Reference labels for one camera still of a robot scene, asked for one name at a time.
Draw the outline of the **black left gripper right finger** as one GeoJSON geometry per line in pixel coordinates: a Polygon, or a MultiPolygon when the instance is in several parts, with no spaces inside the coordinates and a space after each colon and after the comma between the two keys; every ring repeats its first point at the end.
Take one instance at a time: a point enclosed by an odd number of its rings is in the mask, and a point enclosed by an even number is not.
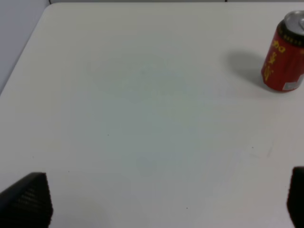
{"type": "Polygon", "coordinates": [[[304,167],[293,168],[289,193],[287,198],[287,210],[295,228],[304,228],[304,167]]]}

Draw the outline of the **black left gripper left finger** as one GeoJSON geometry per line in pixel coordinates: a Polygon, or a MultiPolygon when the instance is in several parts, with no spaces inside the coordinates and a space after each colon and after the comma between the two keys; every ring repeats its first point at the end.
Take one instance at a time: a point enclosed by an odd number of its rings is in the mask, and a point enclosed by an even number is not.
{"type": "Polygon", "coordinates": [[[2,228],[48,228],[53,206],[47,175],[32,172],[0,193],[2,228]]]}

